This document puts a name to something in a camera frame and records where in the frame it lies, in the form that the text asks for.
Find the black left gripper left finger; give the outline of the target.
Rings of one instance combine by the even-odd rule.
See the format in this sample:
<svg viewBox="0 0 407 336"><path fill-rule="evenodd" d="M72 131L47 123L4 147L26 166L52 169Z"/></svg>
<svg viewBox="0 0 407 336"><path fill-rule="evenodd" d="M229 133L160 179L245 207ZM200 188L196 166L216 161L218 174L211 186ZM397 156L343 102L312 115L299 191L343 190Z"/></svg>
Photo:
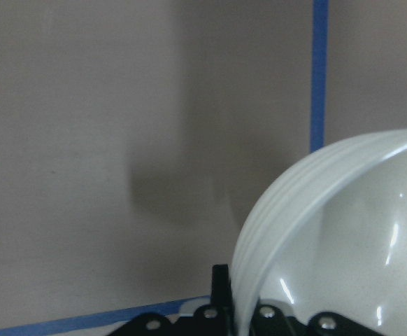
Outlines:
<svg viewBox="0 0 407 336"><path fill-rule="evenodd" d="M232 294L227 264L212 268L211 306L216 310L216 335L231 335Z"/></svg>

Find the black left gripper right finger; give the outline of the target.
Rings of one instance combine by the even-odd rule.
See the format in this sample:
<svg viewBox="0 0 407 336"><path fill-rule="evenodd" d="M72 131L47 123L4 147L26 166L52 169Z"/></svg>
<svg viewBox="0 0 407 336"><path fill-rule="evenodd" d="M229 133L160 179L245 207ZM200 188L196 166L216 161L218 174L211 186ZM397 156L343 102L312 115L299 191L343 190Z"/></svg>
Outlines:
<svg viewBox="0 0 407 336"><path fill-rule="evenodd" d="M379 336L365 325L332 311L321 311L307 323L268 302L259 301L250 320L249 335L256 336Z"/></svg>

